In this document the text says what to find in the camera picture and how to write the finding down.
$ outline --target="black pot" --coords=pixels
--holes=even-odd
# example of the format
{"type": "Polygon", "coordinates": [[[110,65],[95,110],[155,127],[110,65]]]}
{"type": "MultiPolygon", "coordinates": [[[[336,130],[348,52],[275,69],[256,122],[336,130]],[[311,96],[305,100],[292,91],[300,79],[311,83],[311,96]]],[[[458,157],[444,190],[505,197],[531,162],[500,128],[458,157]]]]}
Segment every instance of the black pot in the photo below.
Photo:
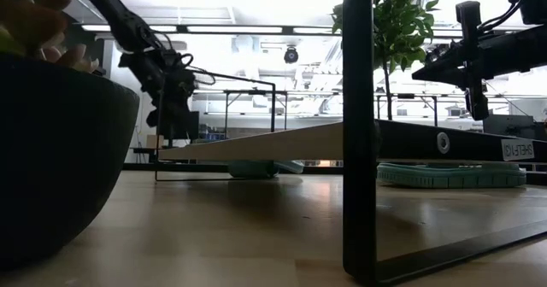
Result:
{"type": "Polygon", "coordinates": [[[0,268],[54,254],[114,188],[138,96],[107,79],[0,54],[0,268]]]}

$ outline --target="wooden floor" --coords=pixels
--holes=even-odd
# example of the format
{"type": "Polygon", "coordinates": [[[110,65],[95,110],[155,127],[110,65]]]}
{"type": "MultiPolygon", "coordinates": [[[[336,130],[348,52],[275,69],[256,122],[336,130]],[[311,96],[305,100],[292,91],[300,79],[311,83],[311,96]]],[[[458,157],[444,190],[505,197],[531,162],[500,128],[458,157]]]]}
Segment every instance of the wooden floor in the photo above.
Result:
{"type": "MultiPolygon", "coordinates": [[[[341,267],[341,177],[157,186],[152,179],[123,173],[81,235],[41,265],[2,274],[0,286],[356,286],[341,267]]],[[[385,259],[546,220],[547,187],[381,186],[378,212],[385,259]]],[[[403,286],[545,286],[546,268],[547,240],[536,241],[403,286]]]]}

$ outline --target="label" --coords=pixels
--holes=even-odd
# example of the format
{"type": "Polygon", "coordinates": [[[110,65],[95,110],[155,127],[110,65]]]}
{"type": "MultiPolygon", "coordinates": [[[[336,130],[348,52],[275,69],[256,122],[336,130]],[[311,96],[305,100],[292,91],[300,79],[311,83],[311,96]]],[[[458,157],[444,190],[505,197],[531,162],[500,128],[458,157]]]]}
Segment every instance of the label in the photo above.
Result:
{"type": "Polygon", "coordinates": [[[533,143],[527,139],[502,140],[503,159],[505,161],[519,161],[533,159],[533,143]]]}

